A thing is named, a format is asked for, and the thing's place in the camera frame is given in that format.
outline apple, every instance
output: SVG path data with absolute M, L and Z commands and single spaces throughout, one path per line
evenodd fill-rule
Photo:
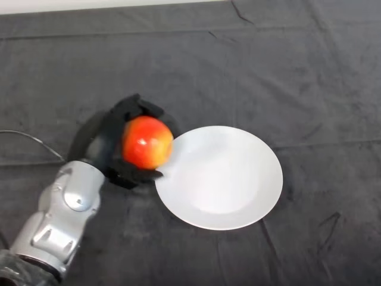
M 139 116 L 126 125 L 122 142 L 122 157 L 142 169 L 156 169 L 172 152 L 173 135 L 160 120 Z

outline robotic arm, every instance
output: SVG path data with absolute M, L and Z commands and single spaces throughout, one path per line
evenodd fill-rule
M 98 212 L 105 180 L 131 189 L 162 176 L 123 161 L 113 164 L 126 122 L 143 114 L 161 119 L 164 111 L 133 95 L 82 126 L 71 145 L 68 163 L 40 196 L 38 211 L 10 250 L 0 251 L 0 286 L 60 283 L 79 249 L 87 222 Z M 173 122 L 163 121 L 178 135 Z

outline plate rim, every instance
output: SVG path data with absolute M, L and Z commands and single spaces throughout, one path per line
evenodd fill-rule
M 275 154 L 275 152 L 270 148 L 270 146 L 268 146 L 261 138 L 257 137 L 256 135 L 248 132 L 248 131 L 245 131 L 243 129 L 239 129 L 239 128 L 236 128 L 236 127 L 231 127 L 231 126 L 224 126 L 224 125 L 209 125 L 209 126 L 203 126 L 203 127 L 198 127 L 198 128 L 195 128 L 195 129 L 192 129 L 192 130 L 189 130 L 187 132 L 184 132 L 183 134 L 181 134 L 180 136 L 178 136 L 177 138 L 180 138 L 181 136 L 185 135 L 185 134 L 189 134 L 189 133 L 193 133 L 194 131 L 197 131 L 197 130 L 200 130 L 200 129 L 209 129 L 209 128 L 224 128 L 224 129 L 234 129 L 234 130 L 238 130 L 240 132 L 243 132 L 243 133 L 247 133 L 251 136 L 254 136 L 255 139 L 259 140 L 262 144 L 264 144 L 274 155 L 275 159 L 276 159 L 276 162 L 278 163 L 279 165 L 279 168 L 280 168 L 280 191 L 279 191 L 279 195 L 277 196 L 276 200 L 274 199 L 274 203 L 271 204 L 271 207 L 269 207 L 268 211 L 266 211 L 266 213 L 264 214 L 261 214 L 259 218 L 255 218 L 253 220 L 250 220 L 250 222 L 247 222 L 247 223 L 243 223 L 241 225 L 238 225 L 238 226 L 234 226 L 234 227 L 222 227 L 222 228 L 219 228 L 219 227 L 216 227 L 216 228 L 213 228 L 213 227 L 209 227 L 209 226 L 202 226 L 202 225 L 199 225 L 197 223 L 194 223 L 194 222 L 190 222 L 188 221 L 187 219 L 184 219 L 182 218 L 181 216 L 179 216 L 178 214 L 176 214 L 176 212 L 174 212 L 168 205 L 166 205 L 166 203 L 164 202 L 163 198 L 161 197 L 160 195 L 160 192 L 157 188 L 157 183 L 155 182 L 155 187 L 156 187 L 156 190 L 157 190 L 157 193 L 160 197 L 160 200 L 161 202 L 163 203 L 163 205 L 165 205 L 165 207 L 173 214 L 175 215 L 175 217 L 179 218 L 180 220 L 192 225 L 192 226 L 196 226 L 198 228 L 202 228 L 202 229 L 209 229 L 209 230 L 212 230 L 212 231 L 229 231 L 229 230 L 234 230 L 234 229 L 239 229 L 239 228 L 244 228 L 246 226 L 249 226 L 249 225 L 252 225 L 253 223 L 255 222 L 258 222 L 259 220 L 261 220 L 262 218 L 264 218 L 265 216 L 267 216 L 275 207 L 275 205 L 277 204 L 277 202 L 279 201 L 279 198 L 282 194 L 282 190 L 283 190 L 283 169 L 282 169 L 282 165 L 280 164 L 280 161 L 277 157 L 277 155 Z

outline white wall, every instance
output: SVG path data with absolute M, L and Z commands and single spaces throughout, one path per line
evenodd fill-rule
M 219 0 L 0 0 L 0 14 L 207 2 Z

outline gray fabric tablecloth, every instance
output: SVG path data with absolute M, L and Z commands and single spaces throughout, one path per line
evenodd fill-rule
M 284 187 L 260 222 L 190 226 L 153 186 L 112 185 L 64 285 L 381 285 L 381 2 L 256 0 L 0 16 L 0 129 L 61 154 L 94 112 L 139 92 L 184 131 L 247 130 Z M 0 135 L 12 241 L 60 167 Z

